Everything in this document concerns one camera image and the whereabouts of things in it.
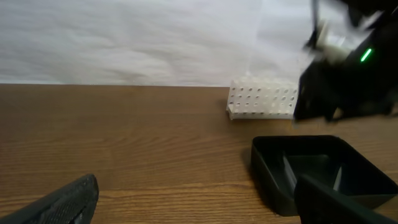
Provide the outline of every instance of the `white object inside bin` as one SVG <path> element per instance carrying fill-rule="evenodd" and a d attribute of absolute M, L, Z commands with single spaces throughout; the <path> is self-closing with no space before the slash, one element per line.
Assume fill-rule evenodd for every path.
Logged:
<path fill-rule="evenodd" d="M 280 78 L 239 78 L 226 109 L 231 119 L 293 119 L 298 90 L 298 83 Z"/>

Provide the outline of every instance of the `white backdrop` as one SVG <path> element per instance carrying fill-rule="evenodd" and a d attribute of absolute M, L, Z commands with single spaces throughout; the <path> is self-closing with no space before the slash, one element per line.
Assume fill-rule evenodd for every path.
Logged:
<path fill-rule="evenodd" d="M 0 83 L 228 86 L 248 70 L 297 78 L 308 63 L 308 4 L 3 0 Z"/>

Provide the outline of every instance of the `black tray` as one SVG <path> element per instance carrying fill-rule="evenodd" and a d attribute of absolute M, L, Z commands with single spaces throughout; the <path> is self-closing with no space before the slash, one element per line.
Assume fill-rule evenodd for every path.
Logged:
<path fill-rule="evenodd" d="M 334 136 L 256 137 L 251 164 L 270 206 L 283 216 L 298 215 L 294 188 L 302 174 L 370 209 L 398 194 L 394 181 Z"/>

